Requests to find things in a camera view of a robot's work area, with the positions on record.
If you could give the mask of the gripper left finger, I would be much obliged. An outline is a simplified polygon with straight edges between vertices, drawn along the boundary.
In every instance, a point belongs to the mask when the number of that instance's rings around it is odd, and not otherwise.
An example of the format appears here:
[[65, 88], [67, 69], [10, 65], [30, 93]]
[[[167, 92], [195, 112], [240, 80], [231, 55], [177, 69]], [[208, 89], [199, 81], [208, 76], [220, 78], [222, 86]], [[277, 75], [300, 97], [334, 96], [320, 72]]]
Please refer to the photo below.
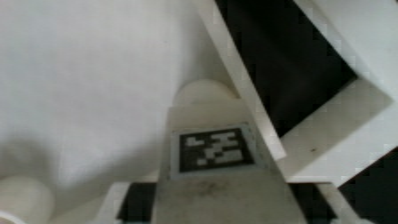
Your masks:
[[154, 182], [113, 183], [94, 217], [94, 224], [153, 224], [154, 194]]

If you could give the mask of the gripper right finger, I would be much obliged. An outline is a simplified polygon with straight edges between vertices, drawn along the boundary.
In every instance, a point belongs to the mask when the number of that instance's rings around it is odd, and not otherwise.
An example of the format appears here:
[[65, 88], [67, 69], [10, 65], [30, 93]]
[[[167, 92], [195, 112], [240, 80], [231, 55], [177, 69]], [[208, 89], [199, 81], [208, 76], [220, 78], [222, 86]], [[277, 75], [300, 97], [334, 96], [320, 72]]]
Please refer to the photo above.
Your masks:
[[307, 224], [375, 224], [357, 208], [353, 195], [332, 183], [291, 183], [289, 188]]

